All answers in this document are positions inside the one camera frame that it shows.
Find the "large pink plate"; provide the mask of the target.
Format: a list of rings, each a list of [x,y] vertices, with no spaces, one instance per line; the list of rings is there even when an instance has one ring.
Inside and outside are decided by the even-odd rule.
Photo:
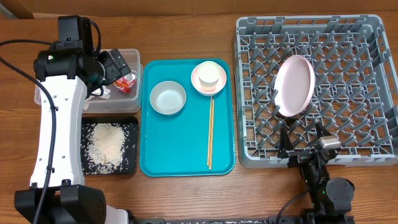
[[[274,103],[279,113],[292,117],[308,106],[315,88],[315,72],[311,63],[301,55],[289,57],[280,67],[274,90]]]

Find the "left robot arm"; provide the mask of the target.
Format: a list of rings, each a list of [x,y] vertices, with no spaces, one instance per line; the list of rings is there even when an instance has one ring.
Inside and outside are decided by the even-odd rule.
[[[131,211],[107,204],[85,186],[81,117],[87,97],[131,70],[118,49],[98,55],[81,47],[43,50],[34,61],[41,120],[37,161],[14,206],[30,223],[135,223]]]

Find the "red snack wrapper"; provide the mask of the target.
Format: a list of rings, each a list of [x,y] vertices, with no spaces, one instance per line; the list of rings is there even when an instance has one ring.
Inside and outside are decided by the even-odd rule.
[[[132,87],[136,84],[137,75],[135,73],[129,73],[120,79],[116,80],[113,85],[124,93],[129,93]]]

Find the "white tissue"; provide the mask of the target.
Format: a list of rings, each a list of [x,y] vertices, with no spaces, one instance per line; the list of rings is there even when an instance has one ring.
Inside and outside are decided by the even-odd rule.
[[[101,98],[101,99],[109,99],[110,98],[110,90],[105,86],[99,87],[94,92],[92,92],[89,97],[85,100],[85,104],[83,106],[84,110],[87,110],[90,105],[90,100],[92,98]]]

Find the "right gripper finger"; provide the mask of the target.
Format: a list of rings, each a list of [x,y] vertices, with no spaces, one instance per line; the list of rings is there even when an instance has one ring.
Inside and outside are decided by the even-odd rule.
[[[281,159],[286,159],[291,156],[293,153],[294,147],[289,139],[289,135],[284,127],[280,129],[280,141],[279,141],[279,150],[277,157]]]
[[[325,136],[331,136],[331,133],[320,122],[315,123],[315,128],[316,128],[318,139],[325,137]]]

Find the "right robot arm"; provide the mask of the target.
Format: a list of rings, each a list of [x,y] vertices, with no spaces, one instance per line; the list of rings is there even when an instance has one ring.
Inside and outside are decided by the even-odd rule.
[[[288,218],[288,223],[354,223],[351,201],[355,186],[348,179],[331,178],[327,163],[336,158],[341,149],[340,140],[320,123],[315,124],[317,139],[308,151],[296,151],[286,128],[280,129],[280,143],[277,157],[288,159],[289,168],[297,167],[307,189],[288,201],[276,216],[276,223],[282,223],[283,211],[294,201],[309,194],[312,208],[304,208],[297,218]]]

